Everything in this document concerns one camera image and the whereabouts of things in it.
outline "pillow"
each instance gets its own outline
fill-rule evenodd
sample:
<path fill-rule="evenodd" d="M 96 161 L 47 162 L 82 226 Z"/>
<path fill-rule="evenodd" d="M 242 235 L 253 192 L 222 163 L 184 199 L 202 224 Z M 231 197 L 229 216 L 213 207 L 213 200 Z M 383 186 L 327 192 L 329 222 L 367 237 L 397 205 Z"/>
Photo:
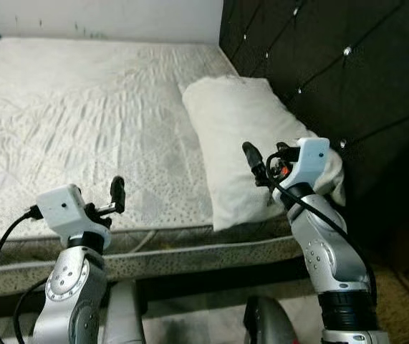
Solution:
<path fill-rule="evenodd" d="M 265 221 L 281 214 L 283 206 L 269 202 L 268 188 L 256 187 L 242 143 L 250 141 L 266 157 L 276 143 L 295 145 L 298 138 L 316 137 L 279 101 L 266 79 L 205 77 L 183 93 L 183 104 L 198 134 L 208 189 L 213 227 Z M 324 173 L 314 190 L 330 193 L 345 205 L 342 160 L 330 149 Z"/>

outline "black tufted headboard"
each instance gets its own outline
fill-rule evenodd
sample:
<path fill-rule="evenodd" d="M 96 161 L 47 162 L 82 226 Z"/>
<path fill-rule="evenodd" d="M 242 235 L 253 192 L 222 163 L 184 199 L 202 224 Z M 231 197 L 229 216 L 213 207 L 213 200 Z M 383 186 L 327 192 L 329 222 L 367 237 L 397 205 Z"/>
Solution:
<path fill-rule="evenodd" d="M 409 1 L 225 0 L 220 45 L 340 153 L 361 244 L 409 216 Z"/>

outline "white mattress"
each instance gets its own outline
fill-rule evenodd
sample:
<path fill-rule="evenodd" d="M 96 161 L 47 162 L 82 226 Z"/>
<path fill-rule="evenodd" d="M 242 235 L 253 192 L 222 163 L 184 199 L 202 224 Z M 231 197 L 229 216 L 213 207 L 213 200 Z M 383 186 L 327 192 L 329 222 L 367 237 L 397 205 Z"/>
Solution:
<path fill-rule="evenodd" d="M 181 90 L 224 74 L 236 72 L 218 47 L 1 39 L 0 237 L 38 194 L 75 183 L 86 202 L 102 205 L 121 175 L 126 211 L 112 216 L 111 279 L 300 255 L 285 218 L 212 231 L 201 149 Z M 60 249 L 43 221 L 18 226 L 0 256 L 0 295 L 47 276 Z"/>
<path fill-rule="evenodd" d="M 0 40 L 0 237 L 35 197 L 75 183 L 126 211 L 114 232 L 211 224 L 198 139 L 180 89 L 234 73 L 218 47 L 62 39 Z M 52 237 L 43 221 L 12 238 Z"/>

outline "floor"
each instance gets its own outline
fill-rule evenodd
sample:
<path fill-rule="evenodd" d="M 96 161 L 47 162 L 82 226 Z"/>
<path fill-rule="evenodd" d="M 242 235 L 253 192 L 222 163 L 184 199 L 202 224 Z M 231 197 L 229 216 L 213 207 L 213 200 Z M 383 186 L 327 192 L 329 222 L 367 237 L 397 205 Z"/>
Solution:
<path fill-rule="evenodd" d="M 250 295 L 278 299 L 293 323 L 299 342 L 320 342 L 320 308 L 308 279 L 149 302 L 148 312 L 143 316 L 145 339 L 148 344 L 243 343 L 246 331 L 242 318 Z M 35 314 L 22 315 L 24 333 L 32 331 L 36 318 Z M 103 324 L 104 310 L 101 319 Z M 9 318 L 0 319 L 0 330 L 5 343 L 17 343 Z"/>

